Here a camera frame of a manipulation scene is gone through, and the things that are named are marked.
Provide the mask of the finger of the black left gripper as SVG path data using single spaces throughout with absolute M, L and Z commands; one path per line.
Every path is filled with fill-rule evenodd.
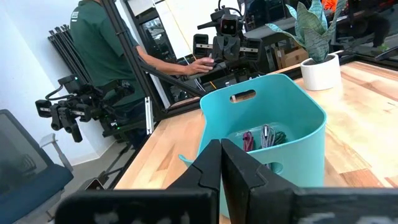
M 214 37 L 214 59 L 225 59 L 224 48 L 228 43 L 223 36 Z
M 239 37 L 230 37 L 227 44 L 227 59 L 238 59 L 240 52 Z

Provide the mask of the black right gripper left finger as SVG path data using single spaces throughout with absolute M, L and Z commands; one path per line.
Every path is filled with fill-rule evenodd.
M 79 191 L 55 224 L 219 224 L 220 184 L 221 143 L 212 140 L 166 189 Z

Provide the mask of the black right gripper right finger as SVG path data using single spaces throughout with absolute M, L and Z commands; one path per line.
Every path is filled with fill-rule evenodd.
M 231 224 L 398 224 L 398 189 L 303 188 L 222 139 Z

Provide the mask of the teal plastic storage bin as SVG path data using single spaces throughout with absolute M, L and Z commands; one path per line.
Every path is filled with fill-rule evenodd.
M 294 185 L 323 187 L 326 113 L 288 76 L 265 75 L 213 91 L 200 107 L 205 127 L 197 157 L 210 141 L 228 139 Z M 219 210 L 230 218 L 222 176 Z

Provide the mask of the background robot arm gripper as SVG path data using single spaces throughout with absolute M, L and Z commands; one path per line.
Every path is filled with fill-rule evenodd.
M 99 121 L 103 136 L 114 136 L 118 142 L 127 140 L 118 122 L 122 120 L 113 105 L 121 99 L 133 95 L 135 89 L 125 80 L 114 80 L 105 86 L 95 87 L 81 82 L 76 75 L 59 79 L 60 86 L 37 100 L 35 106 L 42 118 L 51 118 L 51 128 L 64 129 L 75 142 L 81 142 L 78 122 Z

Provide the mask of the brown cardboard box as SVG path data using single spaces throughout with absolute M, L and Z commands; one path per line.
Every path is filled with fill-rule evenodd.
M 300 64 L 304 60 L 308 59 L 307 51 L 301 47 L 294 47 L 291 49 L 275 47 L 274 53 L 279 69 Z

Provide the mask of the green snake plant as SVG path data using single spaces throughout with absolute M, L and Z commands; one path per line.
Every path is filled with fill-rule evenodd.
M 312 0 L 310 7 L 306 7 L 302 2 L 298 2 L 296 8 L 286 5 L 290 15 L 295 19 L 294 34 L 282 30 L 275 24 L 266 26 L 274 32 L 293 38 L 315 63 L 323 63 L 329 54 L 329 44 L 335 36 L 337 19 L 346 6 L 346 0 L 336 0 L 333 3 L 333 20 L 330 23 L 326 18 L 326 5 L 327 3 L 322 3 L 321 0 Z

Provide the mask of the white plant pot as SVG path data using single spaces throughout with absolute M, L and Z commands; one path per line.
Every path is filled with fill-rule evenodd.
M 341 82 L 340 61 L 337 54 L 328 54 L 326 60 L 316 64 L 312 58 L 300 64 L 304 86 L 310 91 L 327 90 Z

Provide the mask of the person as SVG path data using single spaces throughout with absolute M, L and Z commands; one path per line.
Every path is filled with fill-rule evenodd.
M 73 44 L 93 85 L 105 86 L 113 80 L 127 81 L 134 88 L 134 94 L 124 97 L 113 105 L 119 117 L 128 123 L 133 118 L 145 114 L 144 90 L 132 71 L 118 36 L 106 14 L 100 0 L 81 0 L 70 18 L 70 34 Z M 166 75 L 194 75 L 207 73 L 214 60 L 204 57 L 189 65 L 168 63 L 145 53 L 142 47 L 129 33 L 133 47 L 139 56 L 150 66 Z M 137 149 L 146 138 L 145 128 L 136 128 L 126 133 L 128 141 Z

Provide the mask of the black tripod bundle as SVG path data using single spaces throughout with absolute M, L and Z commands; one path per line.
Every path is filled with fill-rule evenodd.
M 49 31 L 48 41 L 52 44 L 59 56 L 65 62 L 72 75 L 76 75 L 82 83 L 91 84 L 91 78 L 88 75 L 83 61 L 81 60 L 70 34 L 70 26 L 62 25 Z

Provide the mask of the blue office chair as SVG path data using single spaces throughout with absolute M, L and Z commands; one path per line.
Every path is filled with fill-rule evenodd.
M 48 214 L 72 172 L 54 133 L 37 142 L 9 110 L 0 110 L 0 224 L 29 224 Z

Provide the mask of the silver frame bracket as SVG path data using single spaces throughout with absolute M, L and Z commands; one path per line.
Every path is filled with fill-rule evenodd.
M 152 101 L 151 98 L 145 97 L 145 109 L 146 109 L 146 131 L 147 135 L 153 133 L 154 130 L 154 115 L 152 109 Z

